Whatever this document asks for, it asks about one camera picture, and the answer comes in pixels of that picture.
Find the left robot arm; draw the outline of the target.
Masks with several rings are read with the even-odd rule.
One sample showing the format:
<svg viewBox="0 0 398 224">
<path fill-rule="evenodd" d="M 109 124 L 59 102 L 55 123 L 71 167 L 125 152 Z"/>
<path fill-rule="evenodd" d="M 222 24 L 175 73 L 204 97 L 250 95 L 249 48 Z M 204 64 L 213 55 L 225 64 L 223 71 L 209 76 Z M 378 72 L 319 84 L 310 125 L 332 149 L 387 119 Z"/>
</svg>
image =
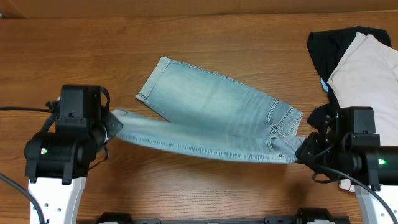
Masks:
<svg viewBox="0 0 398 224">
<path fill-rule="evenodd" d="M 24 149 L 31 223 L 76 223 L 91 162 L 123 127 L 103 96 L 101 86 L 64 85 L 47 104 L 50 117 Z"/>
</svg>

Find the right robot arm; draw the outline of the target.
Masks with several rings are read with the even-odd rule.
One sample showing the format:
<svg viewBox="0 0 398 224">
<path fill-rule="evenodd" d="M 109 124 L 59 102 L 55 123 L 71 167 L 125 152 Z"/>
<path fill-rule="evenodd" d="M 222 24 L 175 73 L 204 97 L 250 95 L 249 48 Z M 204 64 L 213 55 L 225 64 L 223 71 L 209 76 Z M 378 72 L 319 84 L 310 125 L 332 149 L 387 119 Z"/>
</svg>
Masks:
<svg viewBox="0 0 398 224">
<path fill-rule="evenodd" d="M 348 107 L 327 119 L 296 152 L 297 161 L 333 183 L 354 187 L 364 223 L 397 223 L 397 147 L 381 145 L 371 107 Z"/>
</svg>

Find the light blue denim shorts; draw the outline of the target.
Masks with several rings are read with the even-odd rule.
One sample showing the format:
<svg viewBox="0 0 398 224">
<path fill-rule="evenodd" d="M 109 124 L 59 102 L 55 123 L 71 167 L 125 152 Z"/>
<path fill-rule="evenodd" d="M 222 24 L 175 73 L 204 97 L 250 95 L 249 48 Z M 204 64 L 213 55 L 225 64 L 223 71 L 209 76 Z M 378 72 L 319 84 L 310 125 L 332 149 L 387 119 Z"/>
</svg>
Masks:
<svg viewBox="0 0 398 224">
<path fill-rule="evenodd" d="M 137 94 L 160 115 L 149 119 L 116 109 L 118 138 L 189 156 L 290 164 L 304 139 L 302 112 L 253 87 L 162 57 Z"/>
</svg>

